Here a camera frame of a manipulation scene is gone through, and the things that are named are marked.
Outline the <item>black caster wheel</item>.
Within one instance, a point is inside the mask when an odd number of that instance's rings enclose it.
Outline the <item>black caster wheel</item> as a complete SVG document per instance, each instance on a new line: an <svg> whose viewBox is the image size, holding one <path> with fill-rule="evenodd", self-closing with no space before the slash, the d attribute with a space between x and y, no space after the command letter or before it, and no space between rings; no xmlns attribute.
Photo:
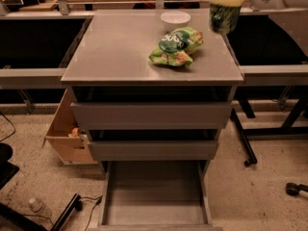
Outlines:
<svg viewBox="0 0 308 231"><path fill-rule="evenodd" d="M302 184L295 184L295 183L287 183L286 184L286 194L291 196L299 195L300 191L304 191L308 193L308 186Z"/></svg>

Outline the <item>cardboard box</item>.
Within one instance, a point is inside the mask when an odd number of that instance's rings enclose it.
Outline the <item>cardboard box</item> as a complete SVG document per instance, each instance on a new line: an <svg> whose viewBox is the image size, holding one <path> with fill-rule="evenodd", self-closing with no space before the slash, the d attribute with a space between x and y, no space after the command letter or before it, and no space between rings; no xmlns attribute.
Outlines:
<svg viewBox="0 0 308 231"><path fill-rule="evenodd" d="M60 160L66 165L91 165L95 160L88 148L88 138L79 131L79 135L70 135L78 123L70 108L71 100L67 91L56 110L45 139L55 150Z"/></svg>

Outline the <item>white bowl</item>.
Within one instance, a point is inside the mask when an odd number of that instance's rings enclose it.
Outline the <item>white bowl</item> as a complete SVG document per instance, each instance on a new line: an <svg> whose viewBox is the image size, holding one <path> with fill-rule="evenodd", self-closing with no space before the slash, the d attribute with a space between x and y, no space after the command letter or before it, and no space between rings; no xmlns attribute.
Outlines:
<svg viewBox="0 0 308 231"><path fill-rule="evenodd" d="M186 27L191 21L188 13L179 11L169 11L161 14L164 29L167 32L174 31L177 28Z"/></svg>

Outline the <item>clear plastic bottle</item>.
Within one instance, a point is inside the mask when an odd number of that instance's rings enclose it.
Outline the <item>clear plastic bottle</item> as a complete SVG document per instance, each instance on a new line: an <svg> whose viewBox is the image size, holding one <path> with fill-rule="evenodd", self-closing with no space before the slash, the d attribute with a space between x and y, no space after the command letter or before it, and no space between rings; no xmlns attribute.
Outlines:
<svg viewBox="0 0 308 231"><path fill-rule="evenodd" d="M34 214L41 215L46 218L52 217L51 209L40 198L30 198L28 200L28 206Z"/></svg>

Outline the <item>black table leg with caster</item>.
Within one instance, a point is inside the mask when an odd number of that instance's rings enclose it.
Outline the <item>black table leg with caster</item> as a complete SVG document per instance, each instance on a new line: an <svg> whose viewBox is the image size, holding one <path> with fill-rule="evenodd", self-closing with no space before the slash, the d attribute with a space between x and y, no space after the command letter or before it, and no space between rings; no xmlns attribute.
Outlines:
<svg viewBox="0 0 308 231"><path fill-rule="evenodd" d="M244 132L244 128L237 116L237 113L235 110L232 110L231 111L231 120L235 123L236 125L236 128L238 130L238 133L239 133L239 136L240 136L240 139L243 143L243 146L244 146L244 149L245 149L245 152L247 154L247 159L244 161L244 165L246 167L250 167L251 165L256 165L258 163L257 161L257 158L254 154L254 151L250 145L250 142Z"/></svg>

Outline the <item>grey top drawer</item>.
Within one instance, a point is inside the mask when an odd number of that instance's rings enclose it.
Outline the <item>grey top drawer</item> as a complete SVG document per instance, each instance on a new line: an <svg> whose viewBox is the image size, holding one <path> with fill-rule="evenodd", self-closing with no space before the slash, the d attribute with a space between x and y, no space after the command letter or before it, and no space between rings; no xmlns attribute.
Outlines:
<svg viewBox="0 0 308 231"><path fill-rule="evenodd" d="M88 130L166 130L223 128L229 102L72 103L78 124Z"/></svg>

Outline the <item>green soda can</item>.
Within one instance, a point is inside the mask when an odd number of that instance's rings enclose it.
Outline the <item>green soda can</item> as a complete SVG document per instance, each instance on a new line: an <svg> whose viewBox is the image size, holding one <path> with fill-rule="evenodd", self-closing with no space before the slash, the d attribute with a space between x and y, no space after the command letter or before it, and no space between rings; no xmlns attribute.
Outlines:
<svg viewBox="0 0 308 231"><path fill-rule="evenodd" d="M240 7L210 5L210 28L213 32L227 35L233 32L240 16Z"/></svg>

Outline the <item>grey middle drawer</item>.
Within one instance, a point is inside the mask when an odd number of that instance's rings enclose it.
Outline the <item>grey middle drawer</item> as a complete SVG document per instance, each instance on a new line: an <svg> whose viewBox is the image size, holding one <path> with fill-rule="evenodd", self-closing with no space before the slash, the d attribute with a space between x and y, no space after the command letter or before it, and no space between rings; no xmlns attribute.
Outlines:
<svg viewBox="0 0 308 231"><path fill-rule="evenodd" d="M96 161L211 160L217 141L92 141L91 156Z"/></svg>

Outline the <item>grey drawer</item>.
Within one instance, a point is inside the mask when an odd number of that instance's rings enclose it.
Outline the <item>grey drawer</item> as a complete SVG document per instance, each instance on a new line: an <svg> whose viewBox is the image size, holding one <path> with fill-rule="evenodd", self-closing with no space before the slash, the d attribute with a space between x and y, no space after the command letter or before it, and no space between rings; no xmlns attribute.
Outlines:
<svg viewBox="0 0 308 231"><path fill-rule="evenodd" d="M211 160L217 141L92 141L91 156L96 161Z"/></svg>
<svg viewBox="0 0 308 231"><path fill-rule="evenodd" d="M88 130L166 130L223 128L229 102L72 103L78 124Z"/></svg>
<svg viewBox="0 0 308 231"><path fill-rule="evenodd" d="M98 223L87 231L223 231L198 161L111 162Z"/></svg>

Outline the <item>green chip bag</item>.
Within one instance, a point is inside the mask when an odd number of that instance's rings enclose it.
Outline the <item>green chip bag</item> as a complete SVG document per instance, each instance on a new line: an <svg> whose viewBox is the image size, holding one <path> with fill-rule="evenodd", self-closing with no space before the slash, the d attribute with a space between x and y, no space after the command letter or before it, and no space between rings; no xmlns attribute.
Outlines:
<svg viewBox="0 0 308 231"><path fill-rule="evenodd" d="M192 54L203 44L203 34L192 27L182 27L165 34L147 60L153 64L190 66Z"/></svg>

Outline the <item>black stand leg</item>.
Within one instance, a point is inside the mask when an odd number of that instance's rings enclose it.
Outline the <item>black stand leg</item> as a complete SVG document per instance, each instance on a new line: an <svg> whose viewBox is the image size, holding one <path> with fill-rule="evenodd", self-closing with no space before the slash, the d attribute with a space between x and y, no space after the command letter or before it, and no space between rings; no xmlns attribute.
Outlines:
<svg viewBox="0 0 308 231"><path fill-rule="evenodd" d="M52 221L51 212L41 199L32 198L29 202L29 207L31 209L31 214L20 214L7 205L0 203L0 216L23 231L61 231L71 213L73 211L81 211L83 205L81 196L77 193L74 194L55 222ZM47 219L52 226L47 230L43 225L32 221L30 217Z"/></svg>

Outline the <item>grey bottom drawer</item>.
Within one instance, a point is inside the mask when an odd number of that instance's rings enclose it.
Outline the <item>grey bottom drawer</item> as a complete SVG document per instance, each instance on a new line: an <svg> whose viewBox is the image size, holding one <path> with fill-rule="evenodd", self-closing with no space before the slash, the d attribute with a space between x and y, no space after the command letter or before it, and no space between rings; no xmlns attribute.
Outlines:
<svg viewBox="0 0 308 231"><path fill-rule="evenodd" d="M223 231L198 161L111 162L98 223L87 231Z"/></svg>

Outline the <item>grey drawer cabinet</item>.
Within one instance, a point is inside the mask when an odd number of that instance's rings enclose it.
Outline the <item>grey drawer cabinet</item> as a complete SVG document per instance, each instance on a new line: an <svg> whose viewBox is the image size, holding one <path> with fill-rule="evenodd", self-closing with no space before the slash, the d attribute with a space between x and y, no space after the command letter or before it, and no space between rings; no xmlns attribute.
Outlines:
<svg viewBox="0 0 308 231"><path fill-rule="evenodd" d="M158 12L98 11L62 82L86 132L91 156L104 161L197 161L208 167L244 80L207 10L190 24L204 40L192 64L150 62L160 41L173 42Z"/></svg>

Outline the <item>orange fruit in box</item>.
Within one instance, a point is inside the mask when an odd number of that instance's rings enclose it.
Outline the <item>orange fruit in box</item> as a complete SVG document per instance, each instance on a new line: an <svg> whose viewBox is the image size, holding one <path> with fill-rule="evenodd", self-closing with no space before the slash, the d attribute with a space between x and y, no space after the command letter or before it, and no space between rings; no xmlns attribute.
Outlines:
<svg viewBox="0 0 308 231"><path fill-rule="evenodd" d="M70 135L73 136L73 137L78 136L79 135L79 128L78 127L72 128Z"/></svg>

